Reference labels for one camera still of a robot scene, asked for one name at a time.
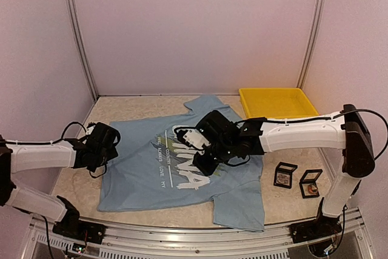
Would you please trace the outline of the light blue printed t-shirt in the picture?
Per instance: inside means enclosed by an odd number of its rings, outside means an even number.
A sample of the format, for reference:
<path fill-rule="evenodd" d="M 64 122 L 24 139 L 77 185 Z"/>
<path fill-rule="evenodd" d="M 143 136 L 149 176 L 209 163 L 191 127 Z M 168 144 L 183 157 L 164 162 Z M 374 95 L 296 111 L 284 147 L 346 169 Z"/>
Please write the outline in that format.
<path fill-rule="evenodd" d="M 214 95 L 200 96 L 185 107 L 185 114 L 111 123 L 121 140 L 118 156 L 102 178 L 98 210 L 155 210 L 212 201 L 215 224 L 263 231 L 262 158 L 254 156 L 247 164 L 232 159 L 207 177 L 192 163 L 195 150 L 174 133 L 177 127 L 194 126 L 213 110 L 231 121 L 239 120 L 238 114 Z"/>

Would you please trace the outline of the black brooch display box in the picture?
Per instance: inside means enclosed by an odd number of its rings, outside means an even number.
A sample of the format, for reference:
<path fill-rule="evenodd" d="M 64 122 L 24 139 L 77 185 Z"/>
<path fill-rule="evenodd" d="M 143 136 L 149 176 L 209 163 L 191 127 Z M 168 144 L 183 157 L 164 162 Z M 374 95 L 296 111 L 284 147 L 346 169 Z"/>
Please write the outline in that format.
<path fill-rule="evenodd" d="M 298 166 L 296 164 L 279 162 L 275 168 L 273 185 L 276 187 L 291 189 L 293 173 L 297 170 L 297 168 Z"/>

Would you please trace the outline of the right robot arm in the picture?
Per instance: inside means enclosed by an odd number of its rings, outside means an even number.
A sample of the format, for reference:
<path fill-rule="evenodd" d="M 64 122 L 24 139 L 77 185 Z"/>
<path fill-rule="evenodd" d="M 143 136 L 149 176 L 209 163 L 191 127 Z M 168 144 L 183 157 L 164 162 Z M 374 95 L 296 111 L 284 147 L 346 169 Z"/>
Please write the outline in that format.
<path fill-rule="evenodd" d="M 232 122 L 213 110 L 181 139 L 198 151 L 193 164 L 206 176 L 214 173 L 219 164 L 229 164 L 232 158 L 245 159 L 284 149 L 342 150 L 342 168 L 321 200 L 316 218 L 290 225 L 293 241 L 299 243 L 344 230 L 339 224 L 344 206 L 360 181 L 375 169 L 379 156 L 373 152 L 370 132 L 360 115 L 363 111 L 345 104 L 342 111 L 329 115 Z"/>

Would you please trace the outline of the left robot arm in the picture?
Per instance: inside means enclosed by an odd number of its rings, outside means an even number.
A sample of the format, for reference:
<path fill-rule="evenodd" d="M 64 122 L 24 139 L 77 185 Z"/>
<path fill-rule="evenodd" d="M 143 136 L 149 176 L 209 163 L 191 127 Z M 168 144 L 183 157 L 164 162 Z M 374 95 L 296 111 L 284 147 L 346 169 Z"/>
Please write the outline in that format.
<path fill-rule="evenodd" d="M 63 197 L 53 197 L 12 181 L 12 175 L 25 170 L 45 168 L 87 169 L 94 173 L 99 167 L 118 157 L 120 133 L 104 124 L 91 123 L 80 138 L 46 142 L 1 140 L 1 205 L 11 206 L 49 218 L 54 232 L 77 238 L 88 234 L 87 223 L 79 211 Z"/>

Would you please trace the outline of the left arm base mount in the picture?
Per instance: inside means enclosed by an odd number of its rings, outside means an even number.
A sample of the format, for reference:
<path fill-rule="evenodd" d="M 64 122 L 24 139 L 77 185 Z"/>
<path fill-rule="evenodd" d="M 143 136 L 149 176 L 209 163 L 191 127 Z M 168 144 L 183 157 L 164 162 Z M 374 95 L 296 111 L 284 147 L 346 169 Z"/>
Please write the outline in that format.
<path fill-rule="evenodd" d="M 102 244 L 106 227 L 103 224 L 79 220 L 72 226 L 55 223 L 53 233 L 85 243 Z"/>

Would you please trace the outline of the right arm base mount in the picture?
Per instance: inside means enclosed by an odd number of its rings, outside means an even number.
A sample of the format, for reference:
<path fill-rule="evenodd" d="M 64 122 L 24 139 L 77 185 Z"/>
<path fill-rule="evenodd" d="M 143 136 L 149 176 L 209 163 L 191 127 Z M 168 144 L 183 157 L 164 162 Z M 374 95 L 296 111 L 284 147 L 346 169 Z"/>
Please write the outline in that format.
<path fill-rule="evenodd" d="M 339 223 L 322 223 L 317 221 L 294 223 L 289 226 L 289 229 L 294 244 L 312 241 L 342 232 L 342 227 Z"/>

